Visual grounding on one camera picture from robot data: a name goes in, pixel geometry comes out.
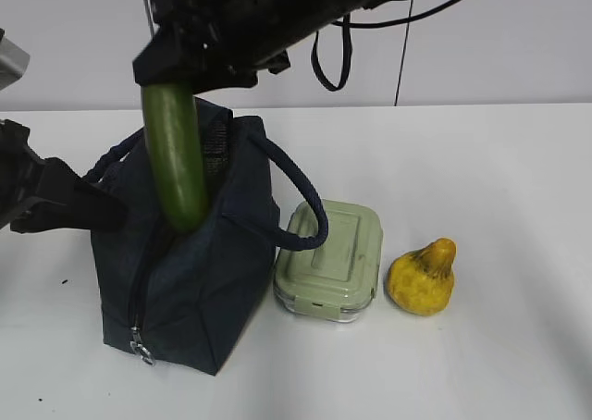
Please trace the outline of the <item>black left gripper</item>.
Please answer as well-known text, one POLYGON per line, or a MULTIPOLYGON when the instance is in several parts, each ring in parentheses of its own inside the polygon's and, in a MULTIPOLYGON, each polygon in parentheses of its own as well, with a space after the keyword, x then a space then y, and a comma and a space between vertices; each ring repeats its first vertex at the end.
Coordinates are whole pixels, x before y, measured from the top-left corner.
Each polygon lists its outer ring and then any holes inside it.
POLYGON ((30 133, 16 121, 1 120, 1 228, 17 233, 121 229, 127 206, 61 159, 44 161, 29 147, 30 133))

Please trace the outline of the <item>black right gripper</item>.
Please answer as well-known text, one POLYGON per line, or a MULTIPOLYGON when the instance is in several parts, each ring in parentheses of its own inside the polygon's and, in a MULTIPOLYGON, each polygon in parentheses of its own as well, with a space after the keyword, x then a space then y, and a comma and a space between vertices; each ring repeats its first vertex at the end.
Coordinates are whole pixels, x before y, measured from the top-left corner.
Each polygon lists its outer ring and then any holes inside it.
POLYGON ((194 94, 252 88, 290 67, 288 0, 150 0, 157 26, 133 60, 139 85, 186 83, 194 94))

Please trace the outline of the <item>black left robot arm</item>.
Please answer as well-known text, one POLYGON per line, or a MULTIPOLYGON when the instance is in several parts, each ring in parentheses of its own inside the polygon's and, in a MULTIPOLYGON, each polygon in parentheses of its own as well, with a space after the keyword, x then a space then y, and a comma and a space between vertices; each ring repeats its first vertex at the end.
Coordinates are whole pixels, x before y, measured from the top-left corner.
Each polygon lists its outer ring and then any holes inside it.
POLYGON ((1 121, 1 226, 17 233, 121 229, 127 206, 63 160, 38 156, 29 147, 30 133, 18 122, 1 121))

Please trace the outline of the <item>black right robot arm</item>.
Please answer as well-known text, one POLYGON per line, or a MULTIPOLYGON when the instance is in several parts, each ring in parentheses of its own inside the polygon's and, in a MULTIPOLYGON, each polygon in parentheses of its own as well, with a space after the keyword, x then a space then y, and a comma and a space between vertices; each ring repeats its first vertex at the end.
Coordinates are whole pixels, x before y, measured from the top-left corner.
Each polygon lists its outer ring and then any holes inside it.
POLYGON ((142 87, 187 83, 193 93, 252 88, 290 65, 287 50, 357 9, 399 0, 150 0, 156 35, 133 61, 142 87))

